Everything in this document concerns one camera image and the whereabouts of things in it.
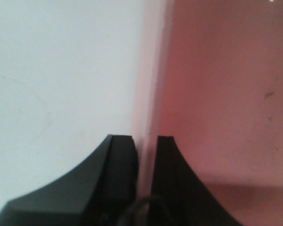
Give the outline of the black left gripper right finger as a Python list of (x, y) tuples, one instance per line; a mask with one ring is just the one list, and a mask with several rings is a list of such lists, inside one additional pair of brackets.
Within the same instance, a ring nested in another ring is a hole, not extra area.
[(173, 222), (151, 205), (151, 225), (239, 226), (184, 159), (173, 137), (159, 136), (152, 180), (152, 195), (163, 198)]

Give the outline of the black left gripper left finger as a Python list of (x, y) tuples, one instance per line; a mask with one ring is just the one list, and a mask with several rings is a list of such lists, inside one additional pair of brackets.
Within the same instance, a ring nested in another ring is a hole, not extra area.
[(135, 201), (137, 174), (133, 138), (108, 135), (65, 175), (8, 201), (0, 226), (113, 226)]

